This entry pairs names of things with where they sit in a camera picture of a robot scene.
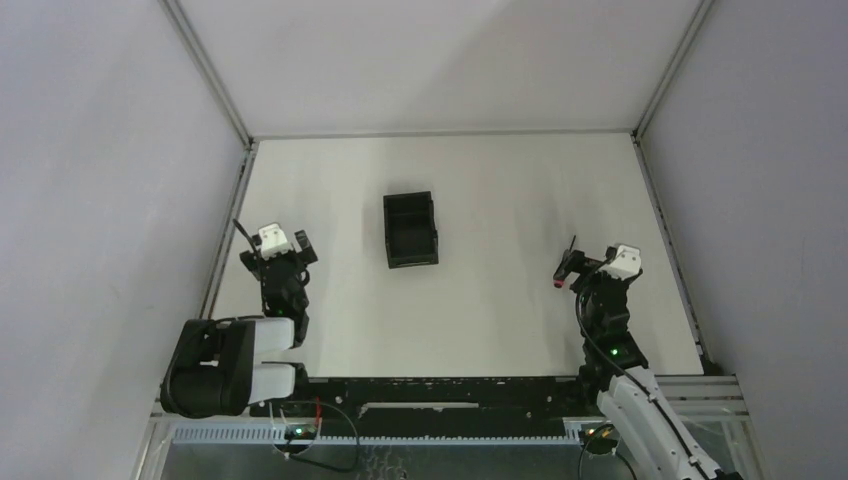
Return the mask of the red handled screwdriver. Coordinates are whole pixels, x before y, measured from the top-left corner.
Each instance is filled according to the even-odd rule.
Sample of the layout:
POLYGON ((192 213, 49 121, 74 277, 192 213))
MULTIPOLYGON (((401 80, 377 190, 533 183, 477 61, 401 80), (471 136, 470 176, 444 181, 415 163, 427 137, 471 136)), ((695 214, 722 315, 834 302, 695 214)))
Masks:
POLYGON ((574 247, 576 243, 576 235, 572 236, 569 247, 563 252, 561 261, 555 270, 553 275, 553 285, 557 289, 561 289, 565 283, 566 278, 572 273, 573 266, 572 257, 574 253, 574 247))

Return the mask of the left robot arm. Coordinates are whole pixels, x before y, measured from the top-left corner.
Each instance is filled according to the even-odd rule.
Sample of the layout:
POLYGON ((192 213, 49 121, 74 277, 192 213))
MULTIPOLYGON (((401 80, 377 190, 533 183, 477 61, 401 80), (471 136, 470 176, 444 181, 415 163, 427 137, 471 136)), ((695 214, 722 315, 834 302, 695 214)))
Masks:
POLYGON ((259 357, 300 347, 307 335, 309 265, 318 257, 305 231, 286 235, 279 224, 261 227, 239 255, 256 279, 261 312, 184 323, 160 385, 159 401, 189 419, 237 416, 273 399, 290 417, 311 407, 311 388, 296 380, 292 364, 264 364, 259 357))

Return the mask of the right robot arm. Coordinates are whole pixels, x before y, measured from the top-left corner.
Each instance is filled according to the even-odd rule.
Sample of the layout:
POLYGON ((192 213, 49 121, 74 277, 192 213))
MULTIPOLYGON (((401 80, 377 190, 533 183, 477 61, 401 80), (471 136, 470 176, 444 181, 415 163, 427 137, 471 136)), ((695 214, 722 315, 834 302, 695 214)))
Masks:
POLYGON ((616 244, 601 259, 570 247, 552 275, 555 288, 575 295, 583 339, 578 402, 604 416, 650 479, 738 479, 698 443, 663 394, 629 331, 628 291, 642 275, 641 251, 616 244))

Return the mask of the black plastic bin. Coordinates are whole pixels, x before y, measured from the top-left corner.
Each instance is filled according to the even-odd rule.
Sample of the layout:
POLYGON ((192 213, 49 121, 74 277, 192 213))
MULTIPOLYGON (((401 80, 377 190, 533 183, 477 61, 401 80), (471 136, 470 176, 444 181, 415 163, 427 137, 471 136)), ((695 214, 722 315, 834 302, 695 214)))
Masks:
POLYGON ((438 230, 430 191, 384 195, 383 222, 389 269, 439 263, 438 230))

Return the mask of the right green circuit board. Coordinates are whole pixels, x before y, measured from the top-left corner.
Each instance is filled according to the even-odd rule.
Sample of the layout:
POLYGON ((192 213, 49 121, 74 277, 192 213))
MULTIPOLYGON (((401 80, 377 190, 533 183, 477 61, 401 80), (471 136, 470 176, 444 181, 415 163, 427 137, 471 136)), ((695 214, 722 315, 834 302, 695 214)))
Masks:
POLYGON ((615 428, 612 425, 603 425, 586 432, 581 451, 590 455, 609 455, 617 449, 618 444, 615 428))

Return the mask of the green circuit board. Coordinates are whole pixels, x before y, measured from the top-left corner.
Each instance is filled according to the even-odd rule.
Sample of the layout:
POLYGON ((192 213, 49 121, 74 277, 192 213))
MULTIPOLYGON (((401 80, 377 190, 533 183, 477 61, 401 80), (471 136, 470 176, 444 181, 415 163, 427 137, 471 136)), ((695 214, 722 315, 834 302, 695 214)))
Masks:
POLYGON ((286 429, 285 439, 287 442, 312 441, 318 433, 318 428, 308 425, 294 425, 286 429))
POLYGON ((615 428, 612 425, 603 425, 586 432, 581 451, 590 455, 609 455, 617 449, 618 444, 615 428))

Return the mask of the left green circuit board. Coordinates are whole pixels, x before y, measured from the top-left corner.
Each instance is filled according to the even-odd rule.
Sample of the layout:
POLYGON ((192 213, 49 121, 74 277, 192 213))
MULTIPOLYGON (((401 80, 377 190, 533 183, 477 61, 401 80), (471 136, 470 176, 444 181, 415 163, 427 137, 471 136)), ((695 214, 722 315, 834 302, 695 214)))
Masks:
POLYGON ((312 441, 318 433, 318 428, 308 425, 294 425, 286 429, 285 439, 287 442, 312 441))

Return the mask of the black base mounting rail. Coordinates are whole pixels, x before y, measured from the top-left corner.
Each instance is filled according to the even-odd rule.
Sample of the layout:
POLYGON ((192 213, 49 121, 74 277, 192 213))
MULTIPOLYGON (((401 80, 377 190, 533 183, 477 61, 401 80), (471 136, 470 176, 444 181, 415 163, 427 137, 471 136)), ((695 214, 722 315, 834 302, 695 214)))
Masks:
POLYGON ((300 379, 288 401, 320 400, 353 415, 377 404, 475 404, 484 410, 562 417, 595 413, 614 377, 325 377, 300 379))

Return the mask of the aluminium frame profile right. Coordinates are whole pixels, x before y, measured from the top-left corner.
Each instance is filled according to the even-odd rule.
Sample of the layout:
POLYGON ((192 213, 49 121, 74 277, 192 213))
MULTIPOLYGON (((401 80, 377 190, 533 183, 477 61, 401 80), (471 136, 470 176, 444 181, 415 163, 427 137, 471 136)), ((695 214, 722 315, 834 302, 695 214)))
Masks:
POLYGON ((711 420, 749 417, 736 376, 661 375, 656 380, 668 403, 681 417, 711 420))

